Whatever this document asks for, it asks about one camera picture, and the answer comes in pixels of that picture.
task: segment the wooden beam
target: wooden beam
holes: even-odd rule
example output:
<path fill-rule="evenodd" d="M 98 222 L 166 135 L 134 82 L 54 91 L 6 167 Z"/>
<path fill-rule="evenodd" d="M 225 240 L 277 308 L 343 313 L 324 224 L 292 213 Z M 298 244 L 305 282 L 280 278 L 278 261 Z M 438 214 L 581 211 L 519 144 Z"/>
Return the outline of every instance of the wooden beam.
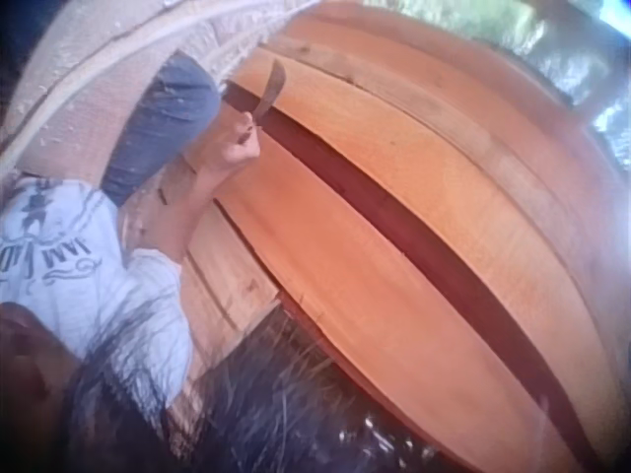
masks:
<path fill-rule="evenodd" d="M 219 121 L 234 118 L 224 106 Z M 218 199 L 268 270 L 417 431 L 474 469 L 527 470 L 540 415 L 522 386 L 340 196 L 265 134 L 261 148 Z M 546 425 L 545 468 L 580 470 Z"/>
<path fill-rule="evenodd" d="M 256 51 L 235 81 L 261 94 L 275 57 Z M 283 63 L 288 87 L 278 108 L 411 210 L 478 275 L 550 365 L 596 451 L 612 459 L 627 407 L 590 314 L 545 240 L 492 181 L 429 129 L 345 82 L 290 59 Z"/>

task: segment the hand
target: hand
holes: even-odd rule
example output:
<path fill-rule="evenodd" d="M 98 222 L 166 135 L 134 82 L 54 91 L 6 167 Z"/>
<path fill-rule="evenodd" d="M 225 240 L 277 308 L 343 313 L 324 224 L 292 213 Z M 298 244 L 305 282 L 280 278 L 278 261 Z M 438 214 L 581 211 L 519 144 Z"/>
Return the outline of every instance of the hand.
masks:
<path fill-rule="evenodd" d="M 251 113 L 244 113 L 219 143 L 217 156 L 208 160 L 200 172 L 213 176 L 213 180 L 223 182 L 243 169 L 260 155 L 257 128 Z"/>

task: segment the dark wooden stripe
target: dark wooden stripe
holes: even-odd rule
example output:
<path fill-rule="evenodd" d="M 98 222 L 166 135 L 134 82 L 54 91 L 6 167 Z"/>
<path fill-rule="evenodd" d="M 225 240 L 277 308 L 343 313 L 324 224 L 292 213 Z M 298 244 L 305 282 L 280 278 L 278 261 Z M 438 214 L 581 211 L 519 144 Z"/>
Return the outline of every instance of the dark wooden stripe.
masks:
<path fill-rule="evenodd" d="M 252 110 L 258 97 L 236 84 L 226 102 Z M 422 220 L 322 139 L 273 108 L 263 130 L 389 239 L 452 304 L 540 405 L 579 462 L 603 471 L 567 393 L 541 354 L 485 284 Z"/>
<path fill-rule="evenodd" d="M 443 445 L 428 433 L 426 433 L 421 427 L 412 421 L 403 411 L 401 411 L 387 396 L 385 396 L 369 379 L 367 379 L 348 359 L 333 345 L 322 333 L 317 324 L 305 313 L 303 308 L 296 302 L 294 298 L 283 288 L 283 285 L 278 281 L 276 276 L 267 268 L 262 259 L 258 257 L 256 250 L 249 244 L 247 237 L 243 234 L 239 226 L 233 221 L 230 214 L 226 212 L 226 209 L 221 205 L 221 202 L 215 200 L 215 204 L 223 214 L 226 221 L 233 228 L 235 233 L 244 242 L 247 250 L 256 260 L 258 265 L 265 271 L 267 277 L 279 288 L 278 300 L 285 311 L 296 320 L 296 322 L 310 335 L 312 340 L 332 359 L 337 365 L 348 375 L 353 382 L 359 386 L 366 394 L 375 401 L 377 401 L 382 407 L 391 413 L 403 426 L 409 431 L 428 443 L 439 449 L 438 459 L 440 459 L 441 472 L 445 473 L 482 473 L 478 468 L 471 465 L 464 459 L 455 455 L 446 445 Z"/>

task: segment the leg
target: leg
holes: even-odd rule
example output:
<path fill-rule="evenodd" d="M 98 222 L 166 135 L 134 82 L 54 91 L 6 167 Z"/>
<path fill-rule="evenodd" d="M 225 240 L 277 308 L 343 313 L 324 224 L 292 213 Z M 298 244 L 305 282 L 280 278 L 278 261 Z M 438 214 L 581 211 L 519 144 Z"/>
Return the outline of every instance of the leg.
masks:
<path fill-rule="evenodd" d="M 127 121 L 105 170 L 104 193 L 121 207 L 208 127 L 220 101 L 212 79 L 193 59 L 172 56 Z"/>

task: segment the white t-shirt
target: white t-shirt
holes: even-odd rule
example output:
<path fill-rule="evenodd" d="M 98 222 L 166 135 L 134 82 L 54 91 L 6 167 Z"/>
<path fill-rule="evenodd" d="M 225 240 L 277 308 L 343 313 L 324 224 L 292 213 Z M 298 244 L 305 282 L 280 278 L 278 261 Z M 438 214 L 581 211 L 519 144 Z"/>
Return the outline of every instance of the white t-shirt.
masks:
<path fill-rule="evenodd" d="M 125 267 L 116 215 L 84 182 L 21 179 L 0 217 L 0 302 L 27 307 L 80 359 L 95 337 L 148 304 L 151 314 L 129 348 L 134 355 L 142 348 L 143 356 L 121 357 L 127 364 L 142 358 L 171 402 L 192 353 L 180 267 L 155 249 L 136 249 Z"/>

